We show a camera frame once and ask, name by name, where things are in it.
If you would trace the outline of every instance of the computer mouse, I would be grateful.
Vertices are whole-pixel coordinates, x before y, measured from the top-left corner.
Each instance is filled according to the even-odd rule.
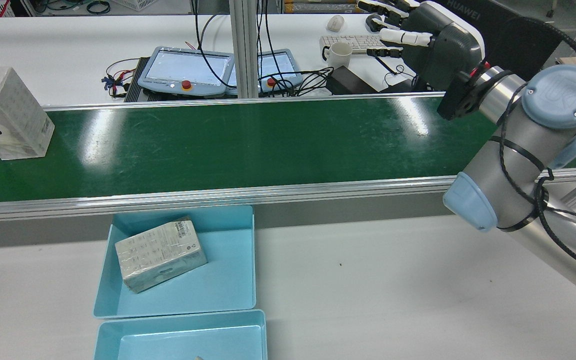
[[[326,29],[331,32],[338,32],[344,25],[344,18],[340,14],[332,16],[326,25]]]

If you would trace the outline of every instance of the barcode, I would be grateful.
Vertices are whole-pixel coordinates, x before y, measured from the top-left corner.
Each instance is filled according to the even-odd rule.
[[[176,232],[180,238],[188,235],[188,228],[186,227],[186,224],[183,223],[183,221],[179,221],[178,223],[174,224],[174,227],[176,227]]]

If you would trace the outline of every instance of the metal pole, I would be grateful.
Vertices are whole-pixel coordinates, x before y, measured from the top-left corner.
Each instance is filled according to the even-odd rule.
[[[256,0],[230,0],[232,48],[235,52],[237,94],[240,99],[259,96],[256,16]]]

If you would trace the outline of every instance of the screen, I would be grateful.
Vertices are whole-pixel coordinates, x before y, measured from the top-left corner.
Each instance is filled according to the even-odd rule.
[[[267,80],[268,75],[276,74],[276,73],[288,73],[284,74],[284,79],[295,78],[297,75],[291,73],[295,71],[293,67],[293,63],[290,61],[290,57],[285,52],[279,52],[275,54],[274,57],[277,59],[277,64],[279,65],[279,69],[277,70],[277,65],[275,64],[275,59],[273,58],[272,54],[265,54],[262,57],[258,57],[257,61],[257,70],[259,71],[259,78],[261,80]],[[237,86],[237,71],[235,68],[232,68],[232,75],[230,75],[230,79],[228,80],[228,85],[233,87]]]
[[[228,57],[206,55],[212,70],[220,77],[224,77]],[[201,54],[189,52],[159,51],[150,70],[146,74],[148,79],[172,80],[182,82],[189,80],[192,83],[220,85],[219,79],[213,75]]]

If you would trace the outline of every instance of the plastic-wrapped box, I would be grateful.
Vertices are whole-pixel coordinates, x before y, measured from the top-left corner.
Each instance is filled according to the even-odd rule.
[[[0,67],[0,159],[46,155],[55,125],[11,67]]]
[[[123,282],[135,293],[208,262],[188,217],[123,239],[114,248]]]

